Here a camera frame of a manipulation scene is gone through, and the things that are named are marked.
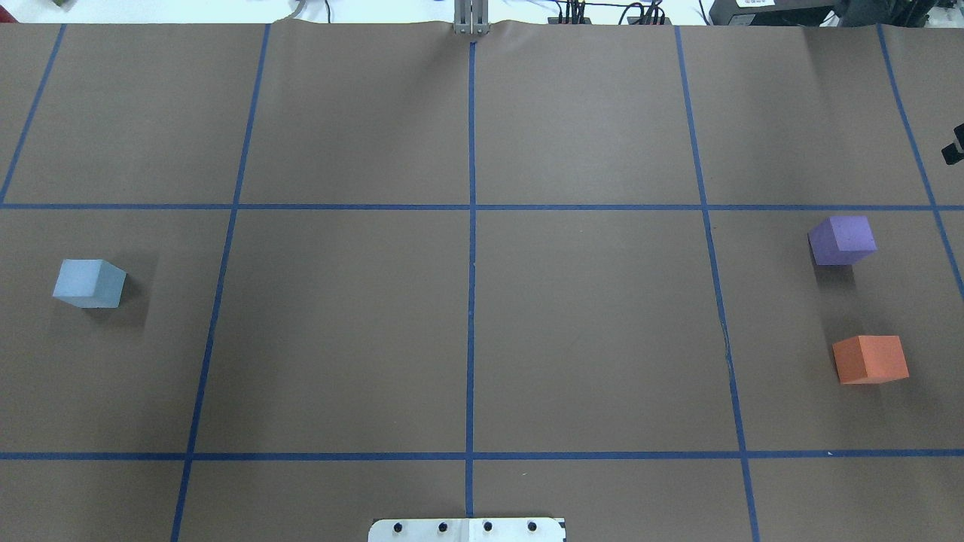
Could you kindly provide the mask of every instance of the grid square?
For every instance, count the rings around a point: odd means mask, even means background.
[[[949,166],[941,149],[954,142],[953,130],[964,124],[964,73],[954,67],[964,47],[960,29],[930,28],[926,32],[883,27],[894,77],[907,120],[914,130],[927,177],[937,203],[964,203],[964,164]]]
[[[20,132],[30,113],[43,70],[50,58],[50,50],[57,40],[59,25],[3,24],[0,25],[0,185],[10,167],[13,151],[20,140]]]
[[[243,201],[468,203],[468,80],[451,24],[273,25]]]
[[[464,450],[468,218],[242,211],[198,450]]]
[[[479,42],[480,203],[699,203],[673,29],[639,30],[507,21]]]
[[[751,469],[762,540],[964,539],[959,457],[768,459]]]
[[[683,43],[710,203],[927,204],[873,28]]]
[[[570,540],[750,538],[739,461],[476,461],[475,517],[565,518]]]
[[[374,520],[465,517],[462,461],[196,462],[180,540],[363,541]]]
[[[181,462],[0,461],[2,540],[167,540]]]
[[[930,212],[869,213],[878,251],[815,268],[826,213],[713,213],[751,449],[962,447],[964,305]],[[832,344],[897,335],[910,378],[842,386]]]
[[[475,448],[736,448],[699,212],[478,217]]]
[[[226,211],[0,213],[0,450],[184,450]],[[120,307],[53,299],[64,258],[128,273]]]
[[[11,203],[230,203],[260,25],[71,25]]]

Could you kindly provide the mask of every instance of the blue tape grid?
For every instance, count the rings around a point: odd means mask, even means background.
[[[43,77],[40,78],[40,84],[37,86],[37,92],[34,94],[34,101],[30,104],[30,111],[27,112],[27,120],[23,123],[23,129],[20,130],[20,138],[16,141],[16,148],[13,149],[13,157],[10,160],[10,166],[7,167],[7,175],[4,176],[3,187],[0,188],[0,203],[3,203],[3,201],[7,199],[7,191],[10,190],[10,183],[13,182],[13,172],[16,171],[16,163],[20,161],[20,153],[23,151],[24,144],[27,143],[27,132],[30,131],[30,125],[34,123],[37,106],[40,105],[43,90],[47,88],[47,79],[50,78],[50,71],[54,68],[54,61],[57,60],[57,53],[60,52],[60,45],[64,41],[64,33],[66,31],[67,26],[62,24],[60,30],[57,32],[57,39],[54,40],[54,46],[50,49],[47,66],[43,69]]]
[[[703,229],[707,238],[707,252],[710,256],[710,272],[713,276],[713,290],[716,294],[716,312],[723,331],[726,365],[730,372],[730,403],[736,425],[736,443],[739,446],[739,463],[743,471],[743,492],[746,495],[746,508],[750,519],[750,534],[754,542],[760,542],[760,528],[757,524],[756,498],[753,496],[753,479],[750,476],[750,461],[746,455],[746,436],[743,433],[743,416],[739,409],[739,391],[736,388],[736,369],[733,366],[733,350],[730,347],[730,330],[726,322],[726,307],[723,304],[723,288],[720,285],[719,266],[716,263],[716,246],[713,243],[710,206],[707,202],[707,189],[703,182],[703,164],[700,161],[700,146],[696,138],[696,122],[693,120],[693,104],[689,96],[689,80],[686,76],[686,58],[683,53],[683,36],[680,27],[673,27],[676,33],[676,50],[680,59],[680,78],[683,82],[683,100],[686,105],[686,122],[689,124],[689,143],[693,147],[693,167],[696,169],[696,184],[700,191],[700,206],[703,212]]]
[[[696,179],[699,188],[699,204],[479,204],[476,199],[475,185],[475,55],[476,43],[469,45],[469,204],[407,204],[407,203],[388,203],[388,204],[369,204],[369,203],[240,203],[241,191],[244,182],[245,167],[247,164],[248,151],[251,144],[252,130],[254,128],[254,116],[257,107],[257,98],[260,90],[261,77],[264,71],[265,57],[267,53],[268,41],[270,37],[271,25],[265,25],[261,43],[260,55],[258,59],[257,73],[254,81],[251,107],[249,109],[248,124],[245,131],[244,144],[238,164],[237,180],[235,182],[234,195],[231,203],[5,203],[6,195],[10,189],[15,173],[16,165],[23,147],[27,141],[30,126],[36,115],[40,99],[46,87],[47,80],[54,62],[60,50],[64,38],[66,25],[61,25],[51,49],[49,59],[40,80],[37,92],[35,93],[30,111],[24,122],[19,140],[13,152],[13,158],[4,177],[4,183],[0,188],[0,209],[34,209],[34,210],[59,210],[59,209],[96,209],[96,210],[229,210],[228,231],[225,238],[225,247],[222,253],[221,268],[218,275],[217,289],[211,320],[208,329],[207,343],[205,345],[204,357],[201,363],[201,375],[198,383],[198,392],[195,399],[195,408],[191,420],[191,429],[188,437],[186,451],[184,453],[167,452],[0,452],[0,460],[25,460],[25,461],[178,461],[183,462],[180,489],[178,492],[174,523],[172,526],[171,539],[176,542],[180,523],[183,518],[184,504],[187,498],[187,490],[190,481],[191,467],[195,461],[463,461],[466,466],[466,513],[468,517],[473,515],[472,503],[472,467],[473,461],[557,461],[557,460],[706,460],[706,459],[729,459],[739,460],[744,481],[744,490],[747,500],[747,509],[750,519],[751,533],[755,542],[760,540],[759,528],[757,525],[756,506],[753,495],[752,478],[750,475],[750,459],[794,459],[794,458],[852,458],[852,457],[964,457],[964,448],[899,448],[899,449],[800,449],[800,450],[750,450],[746,448],[746,440],[743,430],[742,417],[739,407],[739,394],[736,385],[736,371],[733,364],[733,353],[730,347],[730,337],[726,321],[726,308],[724,305],[722,286],[719,279],[719,269],[716,262],[716,251],[712,238],[710,224],[711,211],[802,211],[802,210],[823,210],[823,211],[928,211],[933,213],[938,231],[940,232],[945,251],[947,252],[951,270],[957,282],[958,290],[964,298],[964,281],[957,266],[956,259],[951,249],[947,231],[941,218],[941,212],[964,211],[964,205],[939,205],[937,204],[930,181],[927,177],[924,162],[922,161],[917,141],[911,129],[910,122],[904,110],[903,101],[897,87],[897,80],[891,65],[890,54],[884,37],[883,29],[877,25],[877,35],[880,41],[881,52],[887,68],[887,74],[894,93],[897,110],[904,130],[907,134],[908,143],[914,154],[921,181],[929,201],[928,205],[867,205],[867,204],[713,204],[707,200],[706,187],[703,179],[703,168],[700,160],[699,145],[696,135],[696,125],[693,116],[692,102],[689,92],[689,83],[686,74],[685,57],[683,53],[683,40],[681,30],[676,27],[677,53],[679,55],[681,81],[683,84],[683,97],[686,108],[686,118],[689,128],[690,143],[693,152],[693,164],[696,171]],[[204,399],[204,390],[207,382],[207,374],[210,368],[211,354],[214,347],[215,330],[217,327],[218,315],[220,312],[221,298],[224,290],[224,279],[228,269],[228,258],[233,241],[234,226],[239,210],[442,210],[442,211],[468,211],[469,212],[469,306],[468,306],[468,344],[467,344],[467,379],[466,379],[466,450],[465,452],[358,452],[358,453],[246,453],[246,452],[225,452],[225,453],[203,453],[195,452],[198,428],[201,419],[201,407]],[[523,451],[501,451],[501,452],[476,452],[474,451],[474,308],[475,308],[475,255],[476,255],[476,214],[477,211],[516,211],[516,210],[574,210],[574,211],[700,211],[703,215],[704,229],[707,239],[707,250],[710,259],[710,271],[713,279],[713,288],[716,296],[717,312],[720,320],[721,331],[725,344],[726,363],[730,374],[731,401],[734,412],[734,422],[736,427],[736,438],[738,450],[717,450],[717,451],[543,451],[543,452],[523,452]]]
[[[221,298],[225,289],[225,274],[228,271],[228,258],[231,253],[231,243],[234,240],[234,224],[237,221],[238,204],[241,200],[241,188],[244,184],[244,172],[248,163],[248,148],[251,145],[251,133],[254,129],[254,113],[257,110],[257,97],[261,89],[261,75],[264,73],[264,58],[268,52],[268,38],[271,36],[271,25],[264,25],[264,35],[261,38],[261,53],[257,61],[257,74],[254,76],[254,90],[251,95],[251,107],[248,110],[248,126],[245,129],[244,144],[241,147],[241,158],[238,162],[238,177],[234,183],[234,200],[231,203],[231,215],[228,218],[228,232],[225,235],[225,249],[221,255],[221,269],[218,271],[218,285],[214,294],[214,306],[211,309],[211,323],[207,329],[207,343],[204,347],[204,358],[201,362],[201,377],[198,380],[198,394],[194,401],[194,414],[191,416],[191,431],[187,440],[187,451],[184,453],[184,469],[181,473],[180,489],[177,493],[177,504],[174,508],[174,524],[171,527],[171,542],[177,542],[180,536],[180,524],[184,517],[184,503],[187,500],[188,484],[191,480],[191,467],[194,464],[194,448],[198,441],[198,426],[201,423],[201,407],[204,403],[204,389],[207,386],[207,373],[211,367],[211,352],[214,350],[214,334],[218,327],[218,315],[221,313]]]
[[[877,38],[880,40],[880,52],[884,55],[884,65],[887,67],[887,78],[891,82],[891,90],[894,91],[894,101],[897,103],[897,112],[900,113],[900,121],[903,122],[904,131],[907,133],[907,142],[910,144],[911,151],[914,152],[914,161],[917,162],[917,171],[921,173],[921,182],[924,184],[924,191],[927,193],[927,200],[930,202],[930,209],[934,213],[934,222],[937,223],[937,231],[941,233],[941,241],[944,243],[944,251],[948,254],[951,262],[951,272],[957,281],[957,291],[964,297],[964,281],[961,280],[960,268],[957,266],[957,258],[951,249],[951,242],[948,240],[948,233],[944,229],[944,220],[941,219],[941,210],[937,206],[934,198],[934,191],[930,187],[930,179],[927,178],[927,170],[924,168],[924,161],[921,159],[921,151],[917,147],[917,139],[914,137],[914,130],[910,127],[907,120],[907,113],[904,111],[903,100],[900,99],[900,90],[897,88],[897,78],[894,76],[894,67],[891,65],[891,53],[887,50],[887,40],[884,39],[884,27],[877,24]]]

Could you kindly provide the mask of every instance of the black cable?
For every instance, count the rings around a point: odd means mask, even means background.
[[[618,26],[620,24],[623,24],[623,19],[626,18],[626,13],[628,13],[629,10],[637,6],[639,7],[639,17],[642,18],[643,10],[646,9],[646,6],[643,6],[639,2],[633,2],[632,4],[629,4],[628,6],[626,6],[626,8],[623,10],[623,14],[619,15],[619,22],[617,22],[616,25]]]
[[[703,0],[696,0],[700,3],[700,16],[703,18],[703,22],[707,23],[707,26],[712,26],[710,20],[707,18],[707,11],[703,9]]]
[[[609,4],[606,2],[579,2],[586,6],[605,6],[608,8],[624,8],[627,4]]]
[[[662,0],[653,0],[643,16],[636,21],[636,24],[662,24],[666,19],[666,12],[662,10],[659,4],[662,4]]]
[[[907,16],[904,18],[904,23],[898,26],[906,27],[910,24],[910,17],[914,14],[914,7],[917,6],[918,0],[911,0],[910,4],[907,5]]]

